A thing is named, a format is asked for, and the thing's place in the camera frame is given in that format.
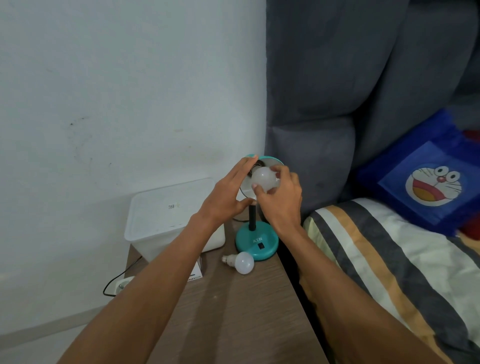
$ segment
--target gray upholstered headboard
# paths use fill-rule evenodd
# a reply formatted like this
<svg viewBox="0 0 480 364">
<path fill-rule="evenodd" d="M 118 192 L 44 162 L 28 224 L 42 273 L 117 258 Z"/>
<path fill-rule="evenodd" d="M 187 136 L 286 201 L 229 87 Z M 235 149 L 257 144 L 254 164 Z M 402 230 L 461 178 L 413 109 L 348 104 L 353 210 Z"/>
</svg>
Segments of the gray upholstered headboard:
<svg viewBox="0 0 480 364">
<path fill-rule="evenodd" d="M 266 11 L 265 154 L 299 174 L 303 214 L 442 107 L 480 128 L 474 0 L 267 0 Z"/>
</svg>

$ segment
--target striped bedsheet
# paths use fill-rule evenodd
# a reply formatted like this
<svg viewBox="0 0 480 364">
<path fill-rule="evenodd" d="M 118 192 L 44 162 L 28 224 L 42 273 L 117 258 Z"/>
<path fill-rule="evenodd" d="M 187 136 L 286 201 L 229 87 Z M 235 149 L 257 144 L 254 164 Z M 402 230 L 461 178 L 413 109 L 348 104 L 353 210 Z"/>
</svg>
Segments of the striped bedsheet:
<svg viewBox="0 0 480 364">
<path fill-rule="evenodd" d="M 304 229 L 447 363 L 480 363 L 480 242 L 426 231 L 366 198 L 321 208 Z M 301 272 L 300 283 L 312 300 Z"/>
</svg>

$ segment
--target doraemon pillow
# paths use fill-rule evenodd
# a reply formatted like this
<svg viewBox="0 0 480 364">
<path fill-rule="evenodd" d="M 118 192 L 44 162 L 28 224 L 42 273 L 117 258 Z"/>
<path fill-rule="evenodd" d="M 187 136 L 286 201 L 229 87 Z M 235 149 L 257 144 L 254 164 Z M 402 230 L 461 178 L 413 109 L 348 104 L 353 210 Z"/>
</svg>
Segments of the doraemon pillow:
<svg viewBox="0 0 480 364">
<path fill-rule="evenodd" d="M 357 181 L 410 222 L 447 236 L 480 212 L 480 144 L 442 109 L 357 171 Z"/>
</svg>

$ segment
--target wooden table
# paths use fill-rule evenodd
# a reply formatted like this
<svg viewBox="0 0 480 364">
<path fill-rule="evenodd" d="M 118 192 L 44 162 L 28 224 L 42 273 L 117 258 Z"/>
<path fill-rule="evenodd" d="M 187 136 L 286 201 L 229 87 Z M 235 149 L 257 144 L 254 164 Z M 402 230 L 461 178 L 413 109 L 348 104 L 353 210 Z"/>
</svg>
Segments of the wooden table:
<svg viewBox="0 0 480 364">
<path fill-rule="evenodd" d="M 328 363 L 276 254 L 245 276 L 220 261 L 237 253 L 240 226 L 225 224 L 225 245 L 202 254 L 204 277 L 187 283 L 148 364 Z M 131 247 L 127 264 L 138 256 Z"/>
</svg>

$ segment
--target doraemon face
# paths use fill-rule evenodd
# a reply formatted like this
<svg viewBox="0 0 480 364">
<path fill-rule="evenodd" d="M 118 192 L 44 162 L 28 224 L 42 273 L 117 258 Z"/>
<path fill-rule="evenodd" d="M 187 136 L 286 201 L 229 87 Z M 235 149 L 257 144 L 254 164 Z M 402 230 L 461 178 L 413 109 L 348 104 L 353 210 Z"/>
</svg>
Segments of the doraemon face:
<svg viewBox="0 0 480 364">
<path fill-rule="evenodd" d="M 405 183 L 408 195 L 424 206 L 441 206 L 462 192 L 460 173 L 447 166 L 414 170 Z"/>
</svg>

